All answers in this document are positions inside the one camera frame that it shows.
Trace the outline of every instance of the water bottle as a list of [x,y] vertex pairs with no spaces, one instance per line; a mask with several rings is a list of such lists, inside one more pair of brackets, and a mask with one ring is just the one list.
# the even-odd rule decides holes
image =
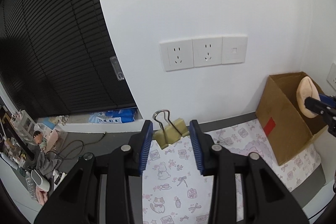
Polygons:
[[28,192],[30,193],[31,199],[37,201],[36,184],[33,181],[32,177],[30,176],[30,173],[28,171],[26,172],[26,182],[27,182]]

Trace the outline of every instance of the electrical outlet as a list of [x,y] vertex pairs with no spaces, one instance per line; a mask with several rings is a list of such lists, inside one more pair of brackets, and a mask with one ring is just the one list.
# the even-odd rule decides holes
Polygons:
[[329,84],[336,90],[336,64],[335,62],[331,64],[331,68],[327,77]]
[[222,37],[193,39],[194,66],[220,65],[222,62]]
[[247,36],[223,37],[222,64],[244,63]]
[[160,43],[160,50],[165,71],[194,67],[192,40]]

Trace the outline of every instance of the figurine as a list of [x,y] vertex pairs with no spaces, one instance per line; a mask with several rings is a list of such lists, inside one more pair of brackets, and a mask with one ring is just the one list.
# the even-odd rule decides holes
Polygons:
[[33,134],[33,139],[36,144],[40,145],[41,151],[44,152],[45,149],[47,148],[47,140],[46,138],[43,137],[42,132],[35,131]]

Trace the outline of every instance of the power cord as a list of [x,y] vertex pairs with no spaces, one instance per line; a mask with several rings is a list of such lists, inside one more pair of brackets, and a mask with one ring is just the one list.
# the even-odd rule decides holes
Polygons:
[[331,201],[328,202],[327,205],[325,205],[321,210],[319,210],[316,214],[314,214],[312,217],[308,218],[308,220],[312,219],[313,217],[317,216],[320,212],[322,212],[329,204]]
[[[54,153],[54,154],[56,155],[56,157],[59,157],[59,158],[61,158],[62,160],[73,160],[73,159],[77,158],[77,157],[83,152],[85,146],[90,145],[90,144],[99,143],[99,142],[105,137],[105,135],[106,135],[106,132],[103,133],[102,137],[101,137],[99,140],[94,141],[94,142],[90,142],[90,143],[84,143],[82,140],[73,140],[73,141],[71,141],[70,143],[68,143],[68,144],[66,145],[66,147],[64,147],[60,152],[56,153],[56,152],[50,150],[50,151],[48,151],[48,152],[46,153],[46,155],[47,155],[48,153],[51,152],[51,153]],[[73,148],[72,150],[70,150],[70,152],[67,153],[64,157],[61,156],[61,153],[63,153],[63,151],[64,151],[65,149],[67,149],[68,146],[71,145],[71,144],[73,144],[74,142],[81,142],[82,144],[79,145],[79,146],[77,146],[77,147],[75,147],[75,148]],[[78,148],[81,148],[80,152],[77,153],[76,156],[71,157],[71,158],[68,158],[68,156],[69,156],[73,151],[75,151],[75,150],[78,149]]]

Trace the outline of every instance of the red label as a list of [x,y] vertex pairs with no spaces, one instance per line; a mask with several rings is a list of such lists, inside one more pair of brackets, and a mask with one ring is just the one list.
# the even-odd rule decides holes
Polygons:
[[271,133],[273,128],[275,127],[275,122],[272,118],[270,118],[267,122],[267,124],[264,126],[263,130],[266,134],[266,137]]

